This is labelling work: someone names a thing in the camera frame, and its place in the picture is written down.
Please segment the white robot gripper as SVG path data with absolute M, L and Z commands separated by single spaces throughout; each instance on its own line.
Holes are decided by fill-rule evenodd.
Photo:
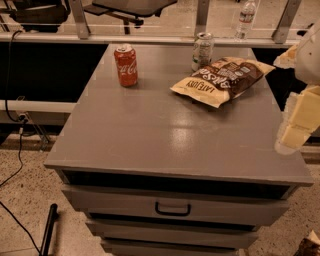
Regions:
M 279 154 L 290 155 L 320 127 L 320 20 L 306 32 L 298 47 L 293 45 L 277 56 L 273 65 L 295 67 L 296 78 L 312 84 L 300 93 L 291 92 L 286 101 L 274 148 Z

